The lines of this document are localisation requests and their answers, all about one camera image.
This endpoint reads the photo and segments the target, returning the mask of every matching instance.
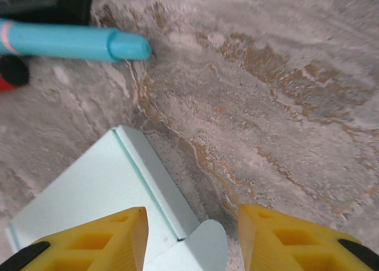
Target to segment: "gray marble countertop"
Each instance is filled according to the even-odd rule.
[[[31,84],[0,93],[0,228],[124,124],[197,217],[224,225],[229,270],[243,270],[242,202],[379,252],[379,0],[94,0],[92,14],[147,36],[154,57],[35,57]]]

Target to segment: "pink band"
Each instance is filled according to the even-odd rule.
[[[8,49],[10,52],[16,55],[21,55],[21,53],[17,52],[9,42],[9,30],[11,29],[13,25],[12,21],[6,21],[1,28],[1,42],[4,44],[5,48]]]

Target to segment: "black box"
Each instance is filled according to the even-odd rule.
[[[0,17],[24,22],[88,24],[92,0],[0,0]]]

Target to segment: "marble surface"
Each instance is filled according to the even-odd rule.
[[[93,24],[146,35],[154,57],[30,61],[31,85],[0,98],[0,228],[125,124],[197,217],[224,225],[229,270],[243,270],[241,202],[379,252],[378,13],[379,0],[94,0]]]

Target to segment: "blue marker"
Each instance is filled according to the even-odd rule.
[[[0,19],[0,55],[39,55],[119,62],[146,60],[148,40],[117,28],[29,24]]]

